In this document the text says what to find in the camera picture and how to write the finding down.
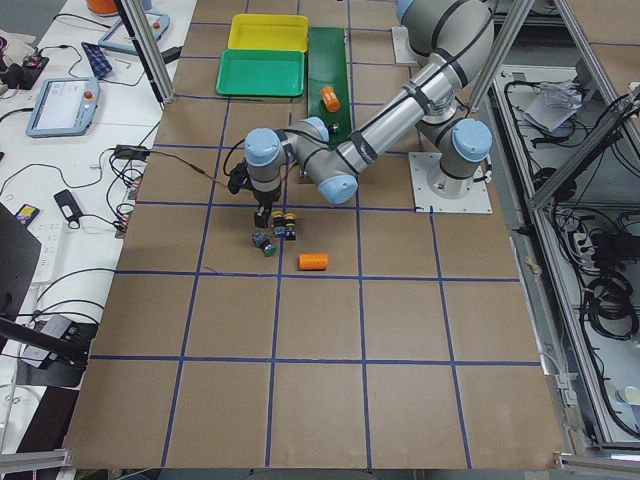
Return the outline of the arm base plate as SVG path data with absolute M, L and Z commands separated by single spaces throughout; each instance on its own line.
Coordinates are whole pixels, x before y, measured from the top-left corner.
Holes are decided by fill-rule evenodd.
M 391 28 L 395 63 L 400 66 L 417 66 L 415 54 L 409 46 L 408 30 L 404 26 Z
M 448 177 L 440 165 L 440 153 L 408 154 L 413 188 L 414 210 L 418 213 L 483 214 L 492 213 L 482 167 L 467 179 Z

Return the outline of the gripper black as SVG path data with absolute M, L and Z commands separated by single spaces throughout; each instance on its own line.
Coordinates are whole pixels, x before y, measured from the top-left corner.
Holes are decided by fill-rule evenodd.
M 258 202 L 258 207 L 253 214 L 254 226 L 259 229 L 267 229 L 271 218 L 272 205 L 281 197 L 281 187 L 278 186 L 269 191 L 261 191 L 253 187 L 252 193 Z

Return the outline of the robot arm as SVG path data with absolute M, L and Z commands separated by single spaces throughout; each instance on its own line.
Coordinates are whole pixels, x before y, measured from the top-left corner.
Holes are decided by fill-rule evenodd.
M 461 117 L 456 94 L 487 63 L 494 40 L 492 13 L 481 1 L 401 1 L 397 17 L 420 70 L 347 141 L 330 148 L 328 129 L 318 117 L 247 134 L 243 185 L 258 203 L 256 227 L 269 224 L 281 195 L 283 167 L 298 165 L 329 203 L 342 204 L 355 195 L 359 175 L 411 128 L 441 153 L 428 173 L 430 189 L 443 198 L 465 195 L 489 154 L 492 134 L 481 121 Z

